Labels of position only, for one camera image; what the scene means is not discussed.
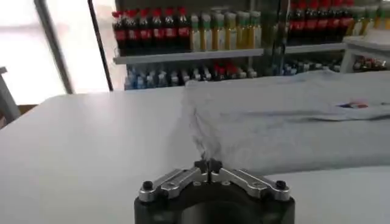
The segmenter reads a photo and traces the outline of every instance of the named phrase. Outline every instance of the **red bottle cap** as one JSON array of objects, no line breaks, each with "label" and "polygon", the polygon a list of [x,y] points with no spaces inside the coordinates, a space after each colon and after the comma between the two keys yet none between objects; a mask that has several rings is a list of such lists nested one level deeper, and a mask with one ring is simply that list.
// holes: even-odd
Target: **red bottle cap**
[{"label": "red bottle cap", "polygon": [[179,11],[179,13],[180,13],[181,15],[185,15],[185,14],[186,14],[186,10],[185,10],[185,8],[182,7],[182,6],[178,7],[177,10]]},{"label": "red bottle cap", "polygon": [[318,8],[318,1],[317,1],[317,0],[312,0],[312,1],[310,2],[310,8],[311,8],[311,9],[316,9],[316,8]]}]

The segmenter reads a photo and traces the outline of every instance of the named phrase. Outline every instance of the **soda bottle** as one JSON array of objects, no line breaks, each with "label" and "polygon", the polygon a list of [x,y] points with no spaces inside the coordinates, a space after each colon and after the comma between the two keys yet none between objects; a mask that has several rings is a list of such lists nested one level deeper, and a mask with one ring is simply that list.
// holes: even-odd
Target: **soda bottle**
[{"label": "soda bottle", "polygon": [[140,47],[140,31],[137,24],[137,11],[126,11],[126,18],[124,20],[124,27],[127,31],[127,48],[136,49]]},{"label": "soda bottle", "polygon": [[353,23],[352,7],[353,0],[346,0],[344,7],[341,9],[341,19],[337,33],[338,41],[342,41],[347,33],[348,28]]},{"label": "soda bottle", "polygon": [[313,43],[315,37],[316,26],[318,23],[318,0],[311,0],[310,6],[305,12],[305,28],[303,29],[306,43]]},{"label": "soda bottle", "polygon": [[165,43],[168,48],[176,48],[177,46],[177,28],[173,18],[173,8],[165,10]]},{"label": "soda bottle", "polygon": [[342,18],[341,3],[342,0],[333,0],[332,7],[329,10],[329,20],[326,33],[326,39],[328,42],[338,41],[338,29],[340,19]]},{"label": "soda bottle", "polygon": [[164,42],[164,28],[163,22],[161,20],[161,9],[153,10],[152,18],[152,28],[153,28],[153,46],[156,48],[163,48],[165,45]]},{"label": "soda bottle", "polygon": [[118,48],[121,54],[123,54],[124,49],[126,48],[126,31],[122,25],[122,12],[112,12],[114,17],[114,22],[112,24],[112,29],[114,30],[114,35]]},{"label": "soda bottle", "polygon": [[140,33],[141,33],[141,42],[142,47],[150,49],[152,46],[152,29],[149,24],[148,19],[149,10],[141,10],[141,19],[140,19]]},{"label": "soda bottle", "polygon": [[295,23],[295,11],[297,10],[297,4],[295,2],[290,3],[290,12],[288,14],[289,23],[288,23],[288,34],[287,34],[287,44],[292,45],[295,42],[295,32],[294,32],[294,23]]},{"label": "soda bottle", "polygon": [[321,0],[320,7],[317,12],[318,22],[315,31],[315,42],[326,42],[327,27],[329,21],[329,6],[330,0]]},{"label": "soda bottle", "polygon": [[183,50],[190,49],[190,23],[186,17],[186,10],[184,7],[179,7],[179,46]]}]

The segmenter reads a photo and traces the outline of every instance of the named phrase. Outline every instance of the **bottle label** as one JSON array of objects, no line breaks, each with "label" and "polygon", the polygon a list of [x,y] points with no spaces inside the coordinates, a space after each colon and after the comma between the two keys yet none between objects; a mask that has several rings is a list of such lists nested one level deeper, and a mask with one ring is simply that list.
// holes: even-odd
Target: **bottle label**
[{"label": "bottle label", "polygon": [[261,48],[261,27],[255,27],[253,32],[255,40],[255,48]]},{"label": "bottle label", "polygon": [[164,38],[164,29],[153,29],[153,36],[156,39]]},{"label": "bottle label", "polygon": [[355,23],[353,30],[352,30],[352,36],[360,35],[360,31],[361,31],[362,26],[363,26],[362,22]]},{"label": "bottle label", "polygon": [[175,28],[165,28],[165,36],[169,38],[174,38],[177,36],[177,29]]},{"label": "bottle label", "polygon": [[230,31],[229,48],[230,48],[230,50],[237,49],[237,31],[236,30]]},{"label": "bottle label", "polygon": [[126,39],[126,33],[124,30],[117,30],[114,32],[115,39],[118,41],[125,40]]},{"label": "bottle label", "polygon": [[328,23],[328,27],[337,28],[340,24],[340,19],[331,19]]},{"label": "bottle label", "polygon": [[320,19],[317,23],[317,28],[319,28],[319,29],[325,29],[327,26],[328,26],[327,19]]},{"label": "bottle label", "polygon": [[152,38],[151,30],[141,30],[141,39],[150,39]]},{"label": "bottle label", "polygon": [[193,33],[193,51],[200,51],[200,33]]},{"label": "bottle label", "polygon": [[225,49],[225,30],[219,30],[217,50],[223,50],[223,49]]},{"label": "bottle label", "polygon": [[205,50],[211,51],[213,50],[213,39],[211,35],[211,30],[205,31]]},{"label": "bottle label", "polygon": [[309,19],[306,21],[306,29],[314,30],[317,26],[317,20],[316,19]]},{"label": "bottle label", "polygon": [[129,30],[129,39],[130,40],[140,39],[140,32],[137,30]]},{"label": "bottle label", "polygon": [[353,22],[353,18],[342,18],[340,20],[340,26],[349,27],[349,25]]},{"label": "bottle label", "polygon": [[190,36],[190,28],[188,28],[188,27],[179,28],[179,36],[180,37],[189,37]]},{"label": "bottle label", "polygon": [[303,30],[303,27],[305,27],[305,21],[294,22],[294,30]]}]

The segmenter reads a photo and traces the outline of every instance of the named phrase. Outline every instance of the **metal pole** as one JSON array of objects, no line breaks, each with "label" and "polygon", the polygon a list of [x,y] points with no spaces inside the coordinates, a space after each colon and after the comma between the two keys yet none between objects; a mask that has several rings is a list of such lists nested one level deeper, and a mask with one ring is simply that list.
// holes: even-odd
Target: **metal pole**
[{"label": "metal pole", "polygon": [[69,80],[69,73],[63,59],[62,51],[58,42],[58,38],[54,32],[52,25],[52,19],[49,14],[48,6],[46,5],[45,0],[34,0],[35,8],[37,10],[39,19],[43,26],[44,33],[48,40],[51,52],[54,57],[55,64],[57,65],[58,72],[64,86],[66,93],[72,94],[73,88]]}]

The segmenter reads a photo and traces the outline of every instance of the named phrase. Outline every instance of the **shelf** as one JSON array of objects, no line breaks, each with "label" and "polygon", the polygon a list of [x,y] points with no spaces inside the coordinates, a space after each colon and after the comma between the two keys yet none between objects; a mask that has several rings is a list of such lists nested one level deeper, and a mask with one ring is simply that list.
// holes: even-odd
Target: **shelf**
[{"label": "shelf", "polygon": [[157,54],[157,55],[140,55],[116,57],[114,62],[117,65],[156,63],[166,61],[191,61],[212,58],[236,58],[251,57],[263,55],[263,49],[242,49],[232,51],[208,51],[208,52],[190,52],[178,54]]},{"label": "shelf", "polygon": [[322,52],[322,51],[340,51],[346,48],[345,43],[334,44],[313,44],[286,47],[286,54],[308,53],[308,52]]}]

